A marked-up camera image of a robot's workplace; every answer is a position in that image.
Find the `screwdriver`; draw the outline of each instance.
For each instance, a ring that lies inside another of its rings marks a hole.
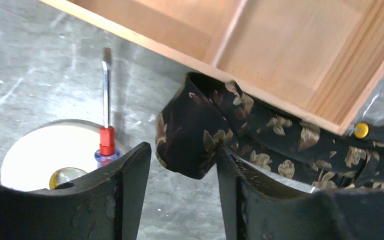
[[[115,130],[110,126],[110,81],[112,70],[111,49],[103,49],[102,71],[103,71],[103,126],[99,129],[99,149],[94,157],[98,162],[98,168],[105,166],[120,156],[120,150],[116,148]]]

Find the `screwdriver shaft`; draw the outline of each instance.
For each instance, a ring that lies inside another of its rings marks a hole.
[[[102,71],[103,71],[103,127],[110,126],[110,81],[111,81],[111,49],[103,49]]]

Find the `blue screwdriver base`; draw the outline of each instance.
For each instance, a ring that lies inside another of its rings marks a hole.
[[[115,149],[115,153],[111,156],[102,156],[99,149],[95,152],[95,160],[98,162],[98,168],[105,166],[121,157],[121,152],[119,149]]]

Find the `red screwdriver handle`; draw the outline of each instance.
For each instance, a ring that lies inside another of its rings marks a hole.
[[[111,156],[116,153],[115,131],[112,126],[99,129],[100,144],[99,152],[102,156]]]

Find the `black floral fabric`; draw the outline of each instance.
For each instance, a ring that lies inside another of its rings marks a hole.
[[[186,75],[156,121],[156,156],[201,179],[220,145],[283,177],[319,188],[384,189],[384,144],[341,137],[201,73]]]

